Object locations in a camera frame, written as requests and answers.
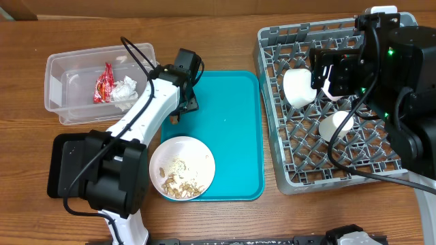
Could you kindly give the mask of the pink small bowl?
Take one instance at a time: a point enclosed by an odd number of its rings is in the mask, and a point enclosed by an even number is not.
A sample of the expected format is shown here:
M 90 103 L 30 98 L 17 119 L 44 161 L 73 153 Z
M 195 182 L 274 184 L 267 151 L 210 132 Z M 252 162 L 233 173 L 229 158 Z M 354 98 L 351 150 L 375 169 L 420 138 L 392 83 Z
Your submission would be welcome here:
M 330 81 L 328 79 L 326 79 L 324 81 L 324 85 L 322 87 L 322 91 L 325 94 L 325 96 L 327 96 L 327 98 L 329 98 L 329 100 L 336 102 L 338 100 L 340 100 L 342 98 L 342 96 L 333 96 L 330 92 L 329 92 L 329 88 L 330 88 Z

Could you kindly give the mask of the white bowl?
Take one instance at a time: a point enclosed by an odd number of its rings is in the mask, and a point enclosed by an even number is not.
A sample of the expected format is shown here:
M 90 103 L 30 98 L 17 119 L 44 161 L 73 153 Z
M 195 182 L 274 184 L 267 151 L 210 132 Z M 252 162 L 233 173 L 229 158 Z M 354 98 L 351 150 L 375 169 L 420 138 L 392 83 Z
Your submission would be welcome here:
M 311 72 L 308 69 L 289 69 L 283 77 L 283 92 L 287 102 L 294 108 L 303 108 L 312 103 L 317 90 L 311 88 Z

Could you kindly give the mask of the white paper cup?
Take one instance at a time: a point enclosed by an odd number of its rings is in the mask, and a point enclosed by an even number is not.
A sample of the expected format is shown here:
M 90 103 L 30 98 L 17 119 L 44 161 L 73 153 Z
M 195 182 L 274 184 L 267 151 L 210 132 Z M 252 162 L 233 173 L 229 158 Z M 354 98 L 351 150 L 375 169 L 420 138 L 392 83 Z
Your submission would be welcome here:
M 339 128 L 340 124 L 344 121 L 348 114 L 349 113 L 346 111 L 338 111 L 322 120 L 318 129 L 321 138 L 329 142 L 332 138 L 333 133 Z M 338 137 L 345 137 L 352 129 L 353 125 L 354 119 L 353 117 L 351 117 L 346 122 L 342 130 L 339 132 Z

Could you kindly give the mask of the white tissue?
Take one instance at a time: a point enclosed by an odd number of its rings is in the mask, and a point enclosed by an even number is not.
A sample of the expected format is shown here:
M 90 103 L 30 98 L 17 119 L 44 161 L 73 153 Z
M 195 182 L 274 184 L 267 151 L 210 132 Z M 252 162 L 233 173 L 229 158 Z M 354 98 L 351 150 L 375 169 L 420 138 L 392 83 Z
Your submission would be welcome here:
M 117 102 L 115 106 L 121 109 L 123 112 L 125 110 L 129 110 L 134 104 L 126 103 L 125 101 L 138 98 L 136 84 L 137 82 L 132 80 L 129 76 L 125 76 L 122 80 L 114 83 L 114 88 L 111 92 L 111 102 Z

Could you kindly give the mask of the pink plate with food scraps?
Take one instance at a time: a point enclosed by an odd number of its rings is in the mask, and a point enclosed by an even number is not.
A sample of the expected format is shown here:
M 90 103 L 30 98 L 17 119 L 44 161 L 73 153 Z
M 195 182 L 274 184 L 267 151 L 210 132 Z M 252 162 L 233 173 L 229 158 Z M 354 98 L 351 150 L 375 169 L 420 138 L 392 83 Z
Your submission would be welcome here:
M 204 194 L 214 180 L 215 170 L 208 146 L 187 136 L 161 143 L 149 163 L 153 186 L 172 201 L 189 201 Z

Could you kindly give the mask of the red snack wrapper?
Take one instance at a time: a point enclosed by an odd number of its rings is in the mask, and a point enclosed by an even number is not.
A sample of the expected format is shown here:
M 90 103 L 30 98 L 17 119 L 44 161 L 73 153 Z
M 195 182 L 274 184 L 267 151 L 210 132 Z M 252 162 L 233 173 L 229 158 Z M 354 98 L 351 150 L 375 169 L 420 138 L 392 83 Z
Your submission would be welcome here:
M 114 88 L 112 65 L 106 63 L 104 72 L 98 77 L 93 94 L 93 103 L 110 103 Z

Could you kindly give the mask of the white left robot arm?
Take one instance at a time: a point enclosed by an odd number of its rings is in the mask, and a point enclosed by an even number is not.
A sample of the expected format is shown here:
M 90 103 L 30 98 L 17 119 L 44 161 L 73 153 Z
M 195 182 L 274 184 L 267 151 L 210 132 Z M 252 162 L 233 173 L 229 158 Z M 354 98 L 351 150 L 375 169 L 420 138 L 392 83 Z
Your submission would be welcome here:
M 198 109 L 193 88 L 203 72 L 201 57 L 184 48 L 173 64 L 144 71 L 146 88 L 124 117 L 107 131 L 84 135 L 81 168 L 63 194 L 67 212 L 103 218 L 113 244 L 147 243 L 139 223 L 148 186 L 147 146 L 168 116 Z

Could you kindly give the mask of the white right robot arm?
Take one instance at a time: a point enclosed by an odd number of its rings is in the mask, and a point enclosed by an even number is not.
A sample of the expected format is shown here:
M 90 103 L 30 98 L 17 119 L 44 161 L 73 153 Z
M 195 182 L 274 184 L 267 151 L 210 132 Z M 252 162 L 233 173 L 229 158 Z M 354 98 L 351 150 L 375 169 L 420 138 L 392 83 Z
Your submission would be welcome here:
M 329 161 L 337 168 L 415 190 L 425 244 L 435 243 L 435 29 L 402 26 L 393 5 L 374 6 L 354 18 L 362 35 L 357 49 L 311 48 L 311 87 L 329 81 L 334 96 L 357 95 L 351 111 L 328 143 Z M 332 154 L 343 125 L 361 105 L 384 121 L 390 147 L 409 172 L 408 180 L 370 174 L 340 164 Z

